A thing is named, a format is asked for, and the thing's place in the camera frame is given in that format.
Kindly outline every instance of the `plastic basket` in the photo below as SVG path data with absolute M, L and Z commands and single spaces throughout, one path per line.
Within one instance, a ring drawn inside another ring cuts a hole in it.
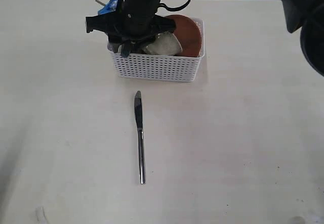
M 194 81 L 201 59 L 205 56 L 205 34 L 203 20 L 191 19 L 197 24 L 201 32 L 199 57 L 130 54 L 127 58 L 123 58 L 119 53 L 110 52 L 118 75 L 120 77 L 147 80 Z

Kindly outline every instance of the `white table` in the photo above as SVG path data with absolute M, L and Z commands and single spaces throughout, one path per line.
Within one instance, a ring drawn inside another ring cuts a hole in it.
M 36 223 L 38 206 L 50 224 L 324 221 L 324 78 L 279 1 L 192 1 L 207 45 L 193 83 L 117 77 L 106 35 L 86 34 L 99 8 L 0 0 L 0 223 Z

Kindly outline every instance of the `brown bowl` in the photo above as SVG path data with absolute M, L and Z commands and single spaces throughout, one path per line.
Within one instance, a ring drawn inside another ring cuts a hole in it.
M 174 35 L 182 47 L 182 52 L 177 56 L 198 57 L 201 49 L 201 33 L 196 23 L 182 15 L 169 15 L 166 17 L 176 22 L 177 28 Z

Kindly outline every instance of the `butter knife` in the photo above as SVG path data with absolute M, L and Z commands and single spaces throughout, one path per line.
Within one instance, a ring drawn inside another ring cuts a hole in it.
M 142 95 L 141 91 L 137 91 L 134 98 L 135 120 L 137 124 L 138 135 L 138 161 L 140 169 L 141 184 L 146 183 L 145 174 L 145 157 L 144 157 L 144 134 L 143 134 L 143 113 L 142 113 Z

